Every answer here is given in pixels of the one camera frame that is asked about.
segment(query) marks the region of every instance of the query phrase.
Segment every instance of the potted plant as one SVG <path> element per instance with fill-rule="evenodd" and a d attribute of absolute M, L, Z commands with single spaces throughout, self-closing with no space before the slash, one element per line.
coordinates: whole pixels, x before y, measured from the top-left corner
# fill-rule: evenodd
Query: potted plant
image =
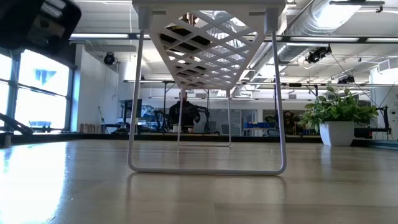
<path fill-rule="evenodd" d="M 377 108 L 359 106 L 349 89 L 344 94 L 338 94 L 328 86 L 326 94 L 334 97 L 327 100 L 324 96 L 318 96 L 315 103 L 307 104 L 307 111 L 299 124 L 307 124 L 320 132 L 325 145 L 350 146 L 354 139 L 354 123 L 369 122 L 379 115 Z"/>

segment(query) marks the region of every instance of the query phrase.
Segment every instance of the lattice tabletop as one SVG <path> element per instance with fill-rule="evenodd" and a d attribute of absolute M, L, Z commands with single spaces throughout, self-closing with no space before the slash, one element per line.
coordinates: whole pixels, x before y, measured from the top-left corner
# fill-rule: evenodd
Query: lattice tabletop
<path fill-rule="evenodd" d="M 142 8 L 150 10 L 152 20 L 147 32 L 180 88 L 230 90 L 266 37 L 266 10 L 277 8 L 281 13 L 285 6 L 285 0 L 238 2 L 241 1 L 132 3 L 138 14 Z M 200 22 L 183 21 L 182 16 L 187 14 Z M 255 34 L 254 40 L 245 39 L 248 34 Z"/>

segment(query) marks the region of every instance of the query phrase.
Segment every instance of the wooden floor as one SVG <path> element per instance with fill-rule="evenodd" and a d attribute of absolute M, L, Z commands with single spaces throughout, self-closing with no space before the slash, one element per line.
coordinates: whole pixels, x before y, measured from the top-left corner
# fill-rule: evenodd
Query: wooden floor
<path fill-rule="evenodd" d="M 288 144 L 280 177 L 137 174 L 127 141 L 0 149 L 0 223 L 398 223 L 398 151 Z M 278 144 L 137 141 L 140 167 L 275 169 Z"/>

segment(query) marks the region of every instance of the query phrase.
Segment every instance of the green leaves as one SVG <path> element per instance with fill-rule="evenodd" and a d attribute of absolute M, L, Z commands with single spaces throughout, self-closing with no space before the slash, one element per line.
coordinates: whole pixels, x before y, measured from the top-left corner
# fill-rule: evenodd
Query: green leaves
<path fill-rule="evenodd" d="M 359 106 L 349 89 L 344 90 L 342 96 L 337 90 L 328 86 L 327 95 L 332 95 L 332 100 L 324 96 L 318 96 L 315 103 L 305 106 L 307 112 L 303 115 L 299 125 L 309 124 L 318 130 L 319 124 L 327 121 L 354 121 L 358 123 L 368 122 L 377 116 L 376 106 Z"/>

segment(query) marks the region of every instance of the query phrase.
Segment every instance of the white pot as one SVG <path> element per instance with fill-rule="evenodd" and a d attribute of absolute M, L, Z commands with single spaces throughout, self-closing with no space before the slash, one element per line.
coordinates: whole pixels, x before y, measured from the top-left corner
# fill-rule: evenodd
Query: white pot
<path fill-rule="evenodd" d="M 329 121 L 320 124 L 321 138 L 327 146 L 350 146 L 354 139 L 353 121 Z"/>

